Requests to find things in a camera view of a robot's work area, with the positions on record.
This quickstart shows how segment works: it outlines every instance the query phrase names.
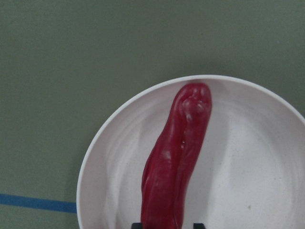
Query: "red chili pepper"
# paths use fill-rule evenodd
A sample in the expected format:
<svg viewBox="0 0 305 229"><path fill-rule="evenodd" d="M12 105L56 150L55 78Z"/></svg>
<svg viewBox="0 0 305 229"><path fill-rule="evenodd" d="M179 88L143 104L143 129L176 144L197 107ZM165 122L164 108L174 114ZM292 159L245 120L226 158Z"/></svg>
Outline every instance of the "red chili pepper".
<svg viewBox="0 0 305 229"><path fill-rule="evenodd" d="M143 172L143 229L182 228L185 194L211 110L211 93L204 83L187 84L175 96Z"/></svg>

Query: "bowl rim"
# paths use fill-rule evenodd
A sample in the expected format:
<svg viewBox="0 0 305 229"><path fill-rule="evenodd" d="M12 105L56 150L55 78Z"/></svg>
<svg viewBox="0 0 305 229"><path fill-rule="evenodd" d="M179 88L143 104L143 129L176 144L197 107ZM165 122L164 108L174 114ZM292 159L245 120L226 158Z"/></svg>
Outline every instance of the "bowl rim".
<svg viewBox="0 0 305 229"><path fill-rule="evenodd" d="M303 123L303 125L305 126L305 118L301 115L301 113L299 113L290 103L288 103L285 99L283 99L282 97L280 97L279 95L277 95L276 93L270 91L269 89L266 89L256 83L244 80L244 79L240 79L240 78L235 78L235 77L231 77L231 76L224 76L224 75L216 75L216 74L200 74L200 75L190 75L190 76L183 76L183 77L179 77L179 78L175 78L175 79L171 79L168 81L164 81L162 83L158 83L154 86L151 86L147 89L145 89L144 91L136 94L135 96L133 96L132 98L130 98L129 100L127 100L125 103L123 103L119 108L117 108L108 118L107 120L103 123L103 125L100 127L100 129L97 131L97 133L95 134L94 138L92 139L86 153L85 156L83 158L83 161L81 163L81 169L79 172L79 176L78 176L78 181L77 181L77 189L76 189L76 211L77 211L77 219L78 219L78 223L79 223L79 227L80 229L84 229L83 224L82 224L82 218L81 218L81 207L80 207L80 198L81 198L81 182L82 182L82 177L83 177L83 173L84 173L84 169L85 166L87 164L87 160L88 157L90 155L90 152L93 149L93 146L95 145L95 143L97 142L98 138L100 137L101 133L104 131L104 129L107 127L107 125L114 119L114 117L119 114L124 108L126 108L127 106L129 106L131 103L133 103L134 101L136 101L137 99L141 98L142 96L148 94L149 92L152 92L156 89L159 89L161 87L173 84L173 83L178 83L178 82L184 82L184 81L190 81L190 80L202 80L202 79L213 79L213 80L221 80L221 81L227 81L227 82L234 82L234 83L240 83L243 85L247 85L250 86L256 90L262 91L265 94L273 97L274 99L276 99L277 101L279 101L280 103L282 103L286 108L288 108L291 112L294 113L294 115L296 115L296 117Z"/></svg>

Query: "blue line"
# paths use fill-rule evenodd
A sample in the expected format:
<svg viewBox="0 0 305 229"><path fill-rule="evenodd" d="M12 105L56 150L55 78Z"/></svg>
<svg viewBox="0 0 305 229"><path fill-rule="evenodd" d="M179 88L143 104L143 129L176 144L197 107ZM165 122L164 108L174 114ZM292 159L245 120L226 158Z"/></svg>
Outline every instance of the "blue line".
<svg viewBox="0 0 305 229"><path fill-rule="evenodd" d="M0 194L0 204L76 213L76 203Z"/></svg>

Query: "green surface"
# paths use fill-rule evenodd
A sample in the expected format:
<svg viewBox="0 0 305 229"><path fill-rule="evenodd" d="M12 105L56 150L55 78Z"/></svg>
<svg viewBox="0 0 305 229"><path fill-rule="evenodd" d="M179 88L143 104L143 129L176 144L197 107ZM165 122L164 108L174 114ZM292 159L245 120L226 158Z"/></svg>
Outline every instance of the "green surface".
<svg viewBox="0 0 305 229"><path fill-rule="evenodd" d="M304 37L304 0L1 0L0 193L75 202L103 122L169 79L242 78L304 116ZM0 205L0 228L77 228L77 219Z"/></svg>

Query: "white bowl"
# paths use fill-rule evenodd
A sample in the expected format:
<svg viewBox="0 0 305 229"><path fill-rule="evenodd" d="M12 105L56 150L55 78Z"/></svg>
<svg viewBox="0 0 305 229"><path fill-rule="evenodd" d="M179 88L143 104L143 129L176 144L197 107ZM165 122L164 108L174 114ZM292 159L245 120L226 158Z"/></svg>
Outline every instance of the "white bowl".
<svg viewBox="0 0 305 229"><path fill-rule="evenodd" d="M209 85L213 110L190 180L183 229L305 228L305 119L273 92L244 80L196 75L153 86L100 128L81 166L81 229L140 221L142 171L178 90Z"/></svg>

